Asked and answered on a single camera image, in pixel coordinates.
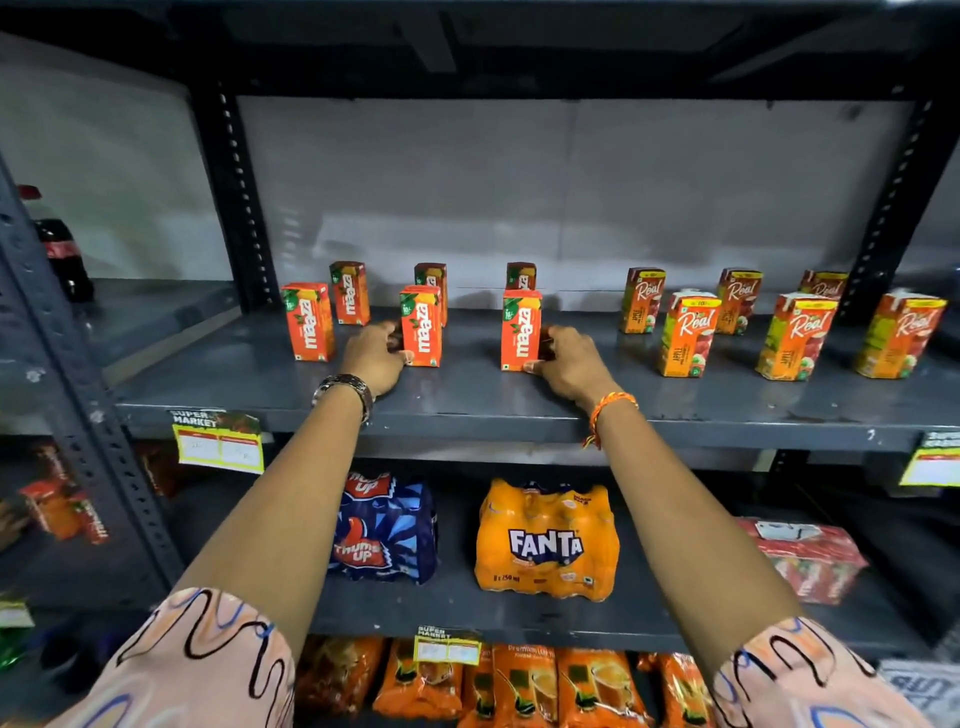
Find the green packet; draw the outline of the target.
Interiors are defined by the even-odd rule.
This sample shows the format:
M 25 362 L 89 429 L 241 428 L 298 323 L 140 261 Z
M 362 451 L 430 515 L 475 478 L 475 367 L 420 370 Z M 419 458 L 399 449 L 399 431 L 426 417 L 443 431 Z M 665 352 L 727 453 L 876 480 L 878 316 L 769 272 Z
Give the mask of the green packet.
M 35 627 L 32 612 L 24 600 L 0 593 L 0 673 L 24 658 Z

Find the group of mixed fruit cartons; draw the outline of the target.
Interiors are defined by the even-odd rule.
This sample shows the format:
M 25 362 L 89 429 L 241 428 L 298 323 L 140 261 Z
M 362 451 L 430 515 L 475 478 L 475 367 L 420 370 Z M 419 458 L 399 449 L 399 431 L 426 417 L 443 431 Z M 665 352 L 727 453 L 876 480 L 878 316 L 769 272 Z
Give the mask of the group of mixed fruit cartons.
M 771 382 L 810 379 L 836 317 L 848 275 L 807 271 L 798 289 L 780 294 L 755 364 Z M 717 335 L 746 334 L 762 289 L 763 273 L 727 268 L 715 293 L 680 289 L 668 299 L 666 272 L 631 268 L 621 305 L 622 334 L 654 334 L 661 305 L 665 320 L 657 360 L 666 378 L 699 379 Z M 884 294 L 854 361 L 872 380 L 909 378 L 936 333 L 949 303 L 898 288 Z

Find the person's right forearm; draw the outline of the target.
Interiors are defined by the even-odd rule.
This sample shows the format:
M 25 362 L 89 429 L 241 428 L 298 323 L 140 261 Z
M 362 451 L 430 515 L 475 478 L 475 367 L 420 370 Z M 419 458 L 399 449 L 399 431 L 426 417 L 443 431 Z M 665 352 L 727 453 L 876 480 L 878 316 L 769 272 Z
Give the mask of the person's right forearm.
M 703 677 L 766 628 L 803 615 L 786 580 L 634 403 L 607 400 L 595 431 Z

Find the red orange snack packet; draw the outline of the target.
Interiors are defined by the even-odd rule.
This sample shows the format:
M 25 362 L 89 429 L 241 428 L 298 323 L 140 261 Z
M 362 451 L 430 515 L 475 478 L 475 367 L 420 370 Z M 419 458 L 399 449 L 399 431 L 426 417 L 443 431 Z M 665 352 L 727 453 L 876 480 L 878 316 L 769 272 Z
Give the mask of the red orange snack packet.
M 66 492 L 64 480 L 35 480 L 21 487 L 18 494 L 40 528 L 55 540 L 66 541 L 81 534 L 82 522 Z
M 77 491 L 70 496 L 69 501 L 77 513 L 86 540 L 96 546 L 108 542 L 110 533 L 90 498 L 84 492 Z

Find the row of orange drink packets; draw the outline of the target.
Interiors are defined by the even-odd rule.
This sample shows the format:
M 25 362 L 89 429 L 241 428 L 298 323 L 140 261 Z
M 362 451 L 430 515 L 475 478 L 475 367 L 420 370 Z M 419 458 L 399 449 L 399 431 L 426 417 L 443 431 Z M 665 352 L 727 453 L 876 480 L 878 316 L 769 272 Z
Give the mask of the row of orange drink packets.
M 295 710 L 455 728 L 715 728 L 682 653 L 483 643 L 477 666 L 413 660 L 414 638 L 310 635 Z

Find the person's right hand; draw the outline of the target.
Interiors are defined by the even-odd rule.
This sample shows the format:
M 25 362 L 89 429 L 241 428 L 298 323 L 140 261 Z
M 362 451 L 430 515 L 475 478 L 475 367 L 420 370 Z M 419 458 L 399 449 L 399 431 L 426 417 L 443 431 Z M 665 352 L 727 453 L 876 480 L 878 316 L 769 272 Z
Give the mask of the person's right hand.
M 545 333 L 549 344 L 541 347 L 552 353 L 546 359 L 553 360 L 553 370 L 537 377 L 555 394 L 590 415 L 606 396 L 621 392 L 589 335 L 559 324 L 548 326 Z

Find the group of orange mango cartons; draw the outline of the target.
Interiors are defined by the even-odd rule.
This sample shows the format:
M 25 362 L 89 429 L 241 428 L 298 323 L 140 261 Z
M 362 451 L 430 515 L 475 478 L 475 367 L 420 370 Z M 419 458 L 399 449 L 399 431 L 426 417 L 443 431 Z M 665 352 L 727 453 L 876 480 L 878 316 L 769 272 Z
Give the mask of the group of orange mango cartons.
M 535 267 L 517 264 L 508 268 L 506 289 L 538 291 L 535 284 Z M 430 262 L 416 264 L 413 285 L 438 286 L 444 329 L 449 321 L 447 266 Z M 330 361 L 335 356 L 335 325 L 363 327 L 371 319 L 366 266 L 360 262 L 333 264 L 328 283 L 285 285 L 281 289 L 281 299 L 294 358 L 300 361 Z

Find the yellow shelf price tag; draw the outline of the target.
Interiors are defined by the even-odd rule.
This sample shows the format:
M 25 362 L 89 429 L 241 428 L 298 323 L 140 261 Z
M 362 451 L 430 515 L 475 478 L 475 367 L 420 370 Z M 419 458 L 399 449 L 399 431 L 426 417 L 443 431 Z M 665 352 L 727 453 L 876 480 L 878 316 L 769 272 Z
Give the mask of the yellow shelf price tag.
M 474 630 L 420 625 L 414 635 L 413 660 L 418 663 L 477 667 L 482 653 L 482 636 Z
M 960 430 L 924 433 L 898 485 L 960 488 Z
M 167 411 L 180 465 L 260 476 L 265 471 L 259 418 L 224 409 Z

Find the orange soda bottle pack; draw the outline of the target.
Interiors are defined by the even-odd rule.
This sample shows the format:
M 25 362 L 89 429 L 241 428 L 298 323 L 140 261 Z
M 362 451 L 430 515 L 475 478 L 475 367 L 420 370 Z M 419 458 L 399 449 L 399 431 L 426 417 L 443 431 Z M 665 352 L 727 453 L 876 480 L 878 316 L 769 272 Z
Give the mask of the orange soda bottle pack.
M 606 601 L 620 554 L 609 492 L 495 478 L 481 505 L 475 552 L 474 577 L 484 591 Z

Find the peach patterned left sleeve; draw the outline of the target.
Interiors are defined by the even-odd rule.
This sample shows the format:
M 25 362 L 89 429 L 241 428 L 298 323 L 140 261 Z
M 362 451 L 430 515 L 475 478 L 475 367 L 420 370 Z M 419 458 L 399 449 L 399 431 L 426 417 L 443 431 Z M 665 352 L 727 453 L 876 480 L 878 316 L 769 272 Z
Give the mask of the peach patterned left sleeve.
M 44 728 L 294 728 L 295 671 L 264 613 L 220 589 L 185 588 Z

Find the grey side shelf rack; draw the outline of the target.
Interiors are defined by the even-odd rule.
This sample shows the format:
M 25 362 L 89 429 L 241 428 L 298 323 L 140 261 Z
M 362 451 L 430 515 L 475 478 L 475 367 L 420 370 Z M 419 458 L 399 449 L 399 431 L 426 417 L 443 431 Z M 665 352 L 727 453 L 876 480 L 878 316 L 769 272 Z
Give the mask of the grey side shelf rack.
M 0 672 L 0 723 L 46 719 L 87 693 L 114 650 L 184 569 L 116 385 L 156 363 L 224 285 L 95 283 L 68 300 L 0 152 L 0 594 L 35 622 L 21 661 Z M 56 540 L 18 490 L 36 480 L 85 493 L 109 533 Z

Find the peach patterned sleeve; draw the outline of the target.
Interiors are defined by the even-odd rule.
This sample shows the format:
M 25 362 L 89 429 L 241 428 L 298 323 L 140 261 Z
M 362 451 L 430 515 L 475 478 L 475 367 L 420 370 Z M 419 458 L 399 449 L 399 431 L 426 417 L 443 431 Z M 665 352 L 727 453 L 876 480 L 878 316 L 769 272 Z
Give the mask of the peach patterned sleeve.
M 264 613 L 220 589 L 185 588 L 44 728 L 294 728 L 295 671 Z
M 752 637 L 711 679 L 715 728 L 933 728 L 819 622 L 791 617 Z

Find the orange mango juice carton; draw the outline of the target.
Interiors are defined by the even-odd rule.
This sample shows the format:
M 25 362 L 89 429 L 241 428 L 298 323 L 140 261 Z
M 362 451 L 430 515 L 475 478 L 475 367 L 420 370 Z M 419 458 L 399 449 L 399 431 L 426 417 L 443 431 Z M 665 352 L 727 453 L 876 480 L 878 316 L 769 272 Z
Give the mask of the orange mango juice carton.
M 402 351 L 407 365 L 438 368 L 442 362 L 443 316 L 441 290 L 412 284 L 400 291 Z
M 542 295 L 532 289 L 506 289 L 502 297 L 500 370 L 521 372 L 541 359 Z

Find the peach patterned right sleeve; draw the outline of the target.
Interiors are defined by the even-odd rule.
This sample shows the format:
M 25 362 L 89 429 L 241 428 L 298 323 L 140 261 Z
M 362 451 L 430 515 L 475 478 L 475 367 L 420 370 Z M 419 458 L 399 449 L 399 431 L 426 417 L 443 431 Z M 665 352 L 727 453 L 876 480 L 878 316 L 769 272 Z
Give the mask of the peach patterned right sleeve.
M 791 617 L 752 637 L 711 679 L 715 728 L 933 728 L 819 622 Z

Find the person's left hand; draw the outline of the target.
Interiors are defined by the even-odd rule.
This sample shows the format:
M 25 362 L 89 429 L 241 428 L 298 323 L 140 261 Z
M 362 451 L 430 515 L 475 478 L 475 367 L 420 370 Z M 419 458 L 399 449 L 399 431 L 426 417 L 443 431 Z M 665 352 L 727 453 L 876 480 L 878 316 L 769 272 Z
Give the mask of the person's left hand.
M 363 380 L 378 399 L 394 388 L 404 367 L 383 367 L 375 362 L 373 324 L 375 322 L 363 327 L 348 340 L 341 373 Z

